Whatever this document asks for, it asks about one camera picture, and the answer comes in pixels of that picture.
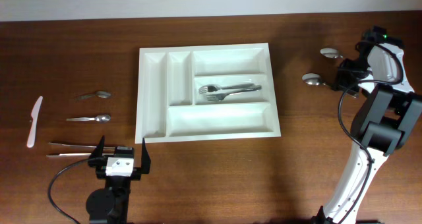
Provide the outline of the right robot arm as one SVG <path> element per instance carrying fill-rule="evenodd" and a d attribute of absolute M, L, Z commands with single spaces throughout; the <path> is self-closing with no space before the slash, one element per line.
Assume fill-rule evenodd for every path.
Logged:
<path fill-rule="evenodd" d="M 358 58 L 345 58 L 329 87 L 344 96 L 363 94 L 366 100 L 350 128 L 338 117 L 352 141 L 351 153 L 333 197 L 319 208 L 311 223 L 356 223 L 359 206 L 376 173 L 404 146 L 421 115 L 421 96 L 406 76 L 402 40 L 373 26 L 363 32 L 355 50 Z"/>

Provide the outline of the metal fork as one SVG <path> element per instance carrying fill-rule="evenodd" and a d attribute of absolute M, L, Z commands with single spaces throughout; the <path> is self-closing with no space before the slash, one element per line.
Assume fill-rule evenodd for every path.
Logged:
<path fill-rule="evenodd" d="M 232 91 L 232 92 L 226 92 L 226 93 L 220 93 L 220 94 L 209 94 L 209 95 L 205 96 L 205 99 L 206 99 L 206 101 L 223 101 L 226 97 L 228 97 L 230 95 L 242 94 L 242 93 L 245 93 L 245 92 L 259 91 L 261 89 L 262 89 L 261 85 L 251 86 L 249 88 L 235 90 L 235 91 Z"/>
<path fill-rule="evenodd" d="M 238 85 L 232 85 L 232 86 L 221 86 L 221 85 L 218 85 L 218 84 L 208 84 L 208 85 L 205 85 L 205 86 L 201 86 L 198 89 L 198 93 L 199 94 L 206 94 L 206 93 L 217 92 L 219 90 L 250 88 L 251 86 L 254 86 L 254 84 L 248 83 L 248 84 L 238 84 Z"/>

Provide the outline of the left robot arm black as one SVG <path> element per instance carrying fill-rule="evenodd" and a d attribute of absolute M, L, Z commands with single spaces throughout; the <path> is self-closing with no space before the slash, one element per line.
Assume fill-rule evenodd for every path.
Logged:
<path fill-rule="evenodd" d="M 114 153 L 106 155 L 105 138 L 89 156 L 88 166 L 95 168 L 96 177 L 105 181 L 103 188 L 93 191 L 86 201 L 90 223 L 126 223 L 131 182 L 139 181 L 150 172 L 151 159 L 142 142 L 141 166 L 135 167 L 135 149 L 117 146 Z"/>

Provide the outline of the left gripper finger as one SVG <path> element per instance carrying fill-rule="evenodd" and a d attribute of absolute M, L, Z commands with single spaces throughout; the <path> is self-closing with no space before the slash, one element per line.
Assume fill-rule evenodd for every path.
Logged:
<path fill-rule="evenodd" d="M 94 148 L 93 152 L 90 154 L 89 156 L 90 159 L 99 158 L 103 156 L 104 142 L 105 142 L 105 136 L 103 135 L 98 145 Z"/>
<path fill-rule="evenodd" d="M 146 148 L 145 138 L 142 139 L 142 157 L 141 157 L 141 173 L 142 174 L 149 174 L 151 168 L 151 159 Z"/>

